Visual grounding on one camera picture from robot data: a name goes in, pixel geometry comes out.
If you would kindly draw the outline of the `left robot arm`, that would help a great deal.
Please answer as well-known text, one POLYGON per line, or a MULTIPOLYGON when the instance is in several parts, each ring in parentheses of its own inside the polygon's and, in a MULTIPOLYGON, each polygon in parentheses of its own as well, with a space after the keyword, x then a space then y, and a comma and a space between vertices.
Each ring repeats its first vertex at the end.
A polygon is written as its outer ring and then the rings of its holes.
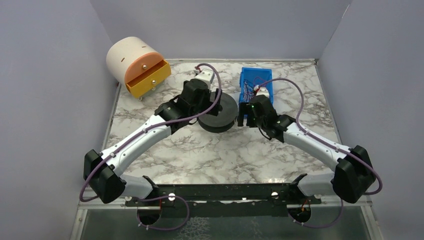
POLYGON ((181 94, 162 103, 135 132, 100 153, 92 149, 85 154, 82 188, 91 187, 104 204, 119 197, 148 197, 154 183, 146 176, 124 175, 125 170, 149 148, 187 126, 192 119, 217 115, 215 106, 221 94, 221 87, 212 93, 202 80, 185 81, 181 94))

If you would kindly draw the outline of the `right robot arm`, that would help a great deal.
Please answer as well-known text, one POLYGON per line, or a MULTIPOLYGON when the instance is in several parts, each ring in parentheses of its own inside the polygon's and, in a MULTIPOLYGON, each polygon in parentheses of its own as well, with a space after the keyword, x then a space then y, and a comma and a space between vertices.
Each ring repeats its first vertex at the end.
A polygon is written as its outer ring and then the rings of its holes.
POLYGON ((330 168, 331 173, 298 176, 289 184, 291 198, 336 195, 353 204, 377 179, 365 148, 359 145, 351 148, 316 136, 295 118, 277 114, 264 95, 240 103, 237 125, 258 128, 266 138, 295 146, 330 168))

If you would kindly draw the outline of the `dark grey cable spool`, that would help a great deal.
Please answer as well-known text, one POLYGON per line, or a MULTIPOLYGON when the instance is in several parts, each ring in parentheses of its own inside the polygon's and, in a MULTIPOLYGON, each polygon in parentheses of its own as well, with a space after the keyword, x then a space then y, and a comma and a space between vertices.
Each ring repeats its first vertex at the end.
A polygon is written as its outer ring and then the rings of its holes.
POLYGON ((238 116, 238 104, 232 96, 222 93, 218 105, 217 116, 205 114, 198 118, 199 125, 210 133, 223 133, 228 131, 235 124, 238 116))

